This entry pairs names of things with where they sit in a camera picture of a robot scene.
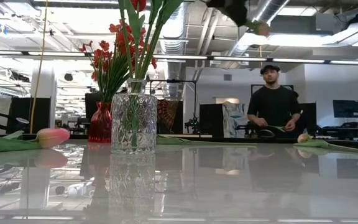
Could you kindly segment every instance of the red glass vase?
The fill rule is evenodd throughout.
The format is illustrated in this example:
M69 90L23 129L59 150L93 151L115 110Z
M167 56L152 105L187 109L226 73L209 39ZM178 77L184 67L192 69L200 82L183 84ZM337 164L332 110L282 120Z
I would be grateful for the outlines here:
M111 103L97 102L98 110L92 116L88 142L111 143Z

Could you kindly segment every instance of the computer monitor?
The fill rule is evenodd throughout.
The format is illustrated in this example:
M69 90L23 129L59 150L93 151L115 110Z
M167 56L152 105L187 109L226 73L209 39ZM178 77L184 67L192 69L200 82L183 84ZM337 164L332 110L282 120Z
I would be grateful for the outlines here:
M358 118L358 100L334 100L335 118Z

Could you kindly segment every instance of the man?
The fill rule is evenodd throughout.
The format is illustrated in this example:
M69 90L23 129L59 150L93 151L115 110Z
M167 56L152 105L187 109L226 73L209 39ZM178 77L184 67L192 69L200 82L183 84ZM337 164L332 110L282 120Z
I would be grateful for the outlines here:
M260 127L284 127L285 132L290 133L295 129L300 109L293 91L278 84L279 71L280 68L274 65L266 65L260 70L265 86L251 96L247 114L248 119Z

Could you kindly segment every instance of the man's hand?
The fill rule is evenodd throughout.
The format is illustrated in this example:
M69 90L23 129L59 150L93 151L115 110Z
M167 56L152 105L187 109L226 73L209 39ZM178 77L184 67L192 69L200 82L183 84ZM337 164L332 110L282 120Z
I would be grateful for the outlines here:
M267 126L267 122L266 120L264 120L263 118L256 118L254 120L255 124L257 124L259 127L266 127Z
M284 131L290 132L295 129L295 121L291 119L284 127Z

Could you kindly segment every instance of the black t-shirt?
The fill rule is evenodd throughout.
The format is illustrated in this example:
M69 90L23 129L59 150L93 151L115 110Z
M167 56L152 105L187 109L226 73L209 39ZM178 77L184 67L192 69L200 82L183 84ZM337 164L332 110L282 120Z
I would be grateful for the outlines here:
M264 86L251 96L247 114L264 118L268 125L285 126L291 114L299 112L298 100L292 90L284 86L275 90Z

